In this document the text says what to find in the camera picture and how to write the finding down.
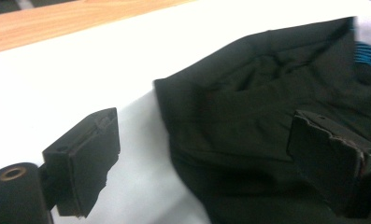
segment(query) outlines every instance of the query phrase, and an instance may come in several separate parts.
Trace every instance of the blue cable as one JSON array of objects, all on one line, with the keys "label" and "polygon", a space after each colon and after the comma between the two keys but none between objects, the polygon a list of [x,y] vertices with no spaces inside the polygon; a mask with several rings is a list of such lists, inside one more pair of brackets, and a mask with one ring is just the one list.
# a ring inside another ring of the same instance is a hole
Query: blue cable
[{"label": "blue cable", "polygon": [[371,46],[357,42],[354,61],[356,63],[368,63],[371,66]]}]

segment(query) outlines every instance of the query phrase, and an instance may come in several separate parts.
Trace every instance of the wooden plank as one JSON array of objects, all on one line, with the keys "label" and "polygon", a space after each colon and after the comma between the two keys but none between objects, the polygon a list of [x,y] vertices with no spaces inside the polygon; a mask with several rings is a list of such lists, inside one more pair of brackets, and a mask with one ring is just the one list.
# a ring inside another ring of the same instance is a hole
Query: wooden plank
[{"label": "wooden plank", "polygon": [[192,0],[78,0],[0,15],[0,51]]}]

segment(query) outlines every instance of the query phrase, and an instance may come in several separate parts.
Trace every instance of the white surface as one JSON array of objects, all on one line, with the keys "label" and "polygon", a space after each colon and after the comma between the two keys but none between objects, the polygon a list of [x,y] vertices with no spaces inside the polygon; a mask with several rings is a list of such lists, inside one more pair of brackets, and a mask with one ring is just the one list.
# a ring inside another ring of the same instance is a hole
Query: white surface
[{"label": "white surface", "polygon": [[115,106],[121,155],[106,188],[88,218],[53,210],[55,223],[208,223],[168,159],[152,81],[244,35],[354,15],[371,2],[198,0],[0,52],[0,168],[42,164],[44,148]]}]

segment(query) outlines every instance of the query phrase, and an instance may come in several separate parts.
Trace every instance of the black garment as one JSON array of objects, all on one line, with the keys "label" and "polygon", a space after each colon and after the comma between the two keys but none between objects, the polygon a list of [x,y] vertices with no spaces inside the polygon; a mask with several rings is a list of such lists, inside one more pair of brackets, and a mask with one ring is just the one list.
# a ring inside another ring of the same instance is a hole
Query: black garment
[{"label": "black garment", "polygon": [[249,35],[155,81],[171,158],[212,223],[371,223],[337,218],[286,154],[295,109],[371,140],[371,67],[352,18]]}]

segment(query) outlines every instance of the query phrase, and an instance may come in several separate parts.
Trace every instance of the black fabric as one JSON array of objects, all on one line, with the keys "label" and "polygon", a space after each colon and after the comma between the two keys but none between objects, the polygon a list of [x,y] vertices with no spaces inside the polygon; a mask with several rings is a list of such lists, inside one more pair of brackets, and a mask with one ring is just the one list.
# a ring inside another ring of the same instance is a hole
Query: black fabric
[{"label": "black fabric", "polygon": [[295,109],[371,140],[371,67],[352,18],[243,37],[155,80],[172,162],[212,223],[371,223],[337,218],[286,154]]}]

